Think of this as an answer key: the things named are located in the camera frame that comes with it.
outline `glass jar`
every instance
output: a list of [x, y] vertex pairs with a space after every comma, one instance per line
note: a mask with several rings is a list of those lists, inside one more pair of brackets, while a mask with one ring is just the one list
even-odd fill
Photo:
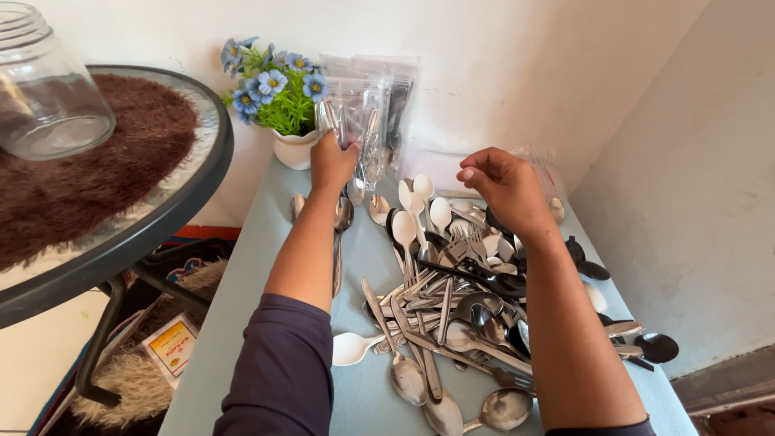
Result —
[[0, 2], [0, 147], [45, 161], [107, 140], [115, 116], [37, 9]]

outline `person's left hand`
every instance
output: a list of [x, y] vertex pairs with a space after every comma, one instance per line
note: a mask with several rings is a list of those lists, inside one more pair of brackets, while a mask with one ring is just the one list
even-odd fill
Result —
[[351, 144], [346, 151], [339, 149], [333, 130], [329, 130], [310, 150], [312, 160], [312, 191], [336, 194], [350, 180], [358, 162], [360, 144]]

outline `white wall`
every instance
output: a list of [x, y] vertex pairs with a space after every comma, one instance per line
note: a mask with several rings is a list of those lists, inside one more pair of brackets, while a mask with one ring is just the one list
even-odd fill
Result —
[[[573, 188], [708, 0], [30, 0], [88, 63], [229, 85], [229, 37], [310, 55], [422, 58], [417, 132], [467, 153], [548, 151]], [[270, 154], [235, 123], [232, 168], [196, 223], [240, 226]]]
[[775, 343], [775, 3], [714, 0], [570, 202], [676, 377]]

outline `white tile floor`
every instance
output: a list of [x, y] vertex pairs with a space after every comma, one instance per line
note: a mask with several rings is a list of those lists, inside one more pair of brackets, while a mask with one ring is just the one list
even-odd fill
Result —
[[0, 330], [0, 436], [24, 434], [81, 353], [108, 297], [89, 291]]

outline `black table frame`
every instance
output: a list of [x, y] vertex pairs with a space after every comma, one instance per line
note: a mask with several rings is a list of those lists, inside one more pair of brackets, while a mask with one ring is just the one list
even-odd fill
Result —
[[[231, 119], [220, 98], [199, 81], [172, 71], [151, 67], [129, 65], [90, 65], [89, 67], [154, 71], [188, 81], [204, 91], [215, 102], [220, 120], [218, 133], [207, 159], [185, 185], [181, 186], [167, 201], [137, 223], [77, 258], [10, 288], [0, 290], [0, 328], [59, 306], [95, 286], [110, 296], [76, 375], [76, 387], [86, 398], [115, 406], [120, 401], [118, 394], [94, 386], [91, 383], [91, 374], [112, 328], [109, 321], [115, 320], [118, 316], [126, 294], [122, 272], [131, 268], [140, 278], [145, 276], [149, 280], [154, 280], [144, 271], [144, 265], [152, 263], [154, 255], [148, 258], [146, 256], [185, 226], [210, 200], [231, 164], [234, 133]], [[222, 240], [205, 240], [200, 244], [223, 247]], [[178, 254], [183, 252], [183, 249], [177, 251]], [[197, 297], [192, 292], [174, 283], [165, 282], [166, 280], [161, 282], [156, 280], [150, 284], [163, 292], [180, 296], [189, 303], [209, 306], [206, 300], [202, 301], [201, 297]]]

